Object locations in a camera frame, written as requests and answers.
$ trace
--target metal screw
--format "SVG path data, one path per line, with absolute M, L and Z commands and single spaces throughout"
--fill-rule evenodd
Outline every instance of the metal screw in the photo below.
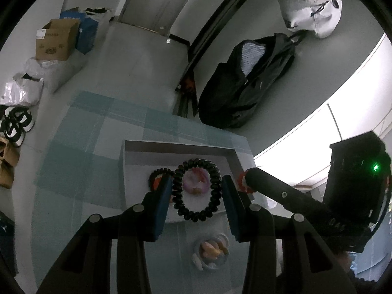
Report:
M 139 203 L 137 205 L 134 205 L 132 210 L 134 210 L 135 212 L 142 212 L 144 211 L 144 206 L 141 203 Z
M 305 220 L 305 217 L 300 213 L 296 213 L 294 215 L 294 220 L 297 222 L 303 222 Z
M 251 203 L 249 206 L 249 209 L 257 212 L 257 211 L 260 211 L 261 205 L 258 205 L 257 203 Z
M 93 214 L 89 217 L 89 221 L 91 223 L 96 223 L 101 219 L 101 216 L 99 214 Z

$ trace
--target bracelet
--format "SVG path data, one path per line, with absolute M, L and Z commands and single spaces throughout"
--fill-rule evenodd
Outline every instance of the bracelet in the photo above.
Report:
M 168 169 L 168 168 L 160 168 L 157 170 L 154 170 L 152 174 L 150 175 L 150 178 L 148 179 L 148 186 L 150 187 L 151 191 L 154 191 L 154 181 L 156 177 L 158 177 L 160 174 L 169 174 L 172 177 L 174 176 L 174 171 Z
M 182 178 L 184 173 L 189 169 L 200 167 L 207 170 L 210 175 L 211 182 L 211 198 L 207 207 L 205 207 L 202 211 L 193 212 L 190 211 L 182 200 Z M 218 211 L 218 205 L 220 205 L 220 198 L 222 197 L 222 185 L 221 185 L 221 176 L 218 168 L 215 164 L 213 164 L 209 160 L 205 159 L 191 159 L 189 161 L 183 162 L 182 165 L 179 165 L 178 168 L 174 171 L 173 178 L 173 202 L 174 208 L 178 210 L 179 216 L 184 216 L 185 220 L 192 220 L 193 222 L 205 221 L 206 218 L 211 218 L 212 213 Z

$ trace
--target door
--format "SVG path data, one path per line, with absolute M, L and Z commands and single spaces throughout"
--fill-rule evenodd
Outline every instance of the door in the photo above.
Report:
M 120 21 L 167 36 L 188 0 L 128 0 Z

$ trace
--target blue and white plaid cloth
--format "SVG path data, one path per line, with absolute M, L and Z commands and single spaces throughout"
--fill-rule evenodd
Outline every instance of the blue and white plaid cloth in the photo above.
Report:
M 124 138 L 234 148 L 244 169 L 254 167 L 247 140 L 236 134 L 126 101 L 79 93 L 48 145 L 36 178 L 32 221 L 34 273 L 39 286 L 81 224 L 93 213 L 122 213 L 118 159 Z M 196 270 L 194 243 L 204 235 L 230 238 L 228 262 L 217 271 Z M 226 215 L 206 222 L 166 224 L 156 243 L 146 243 L 153 293 L 240 293 L 248 244 L 237 243 Z M 112 249 L 111 292 L 116 293 L 116 243 Z

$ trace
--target floor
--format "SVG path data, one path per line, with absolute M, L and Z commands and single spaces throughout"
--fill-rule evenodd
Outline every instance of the floor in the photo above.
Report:
M 174 89 L 187 65 L 187 47 L 155 33 L 113 23 L 105 41 L 88 54 L 86 67 L 54 94 L 46 89 L 32 108 L 36 125 L 27 134 L 15 167 L 12 189 L 0 187 L 0 210 L 16 222 L 15 247 L 22 289 L 35 293 L 31 260 L 31 219 L 35 177 L 48 142 L 64 116 L 64 108 L 78 90 L 172 112 Z

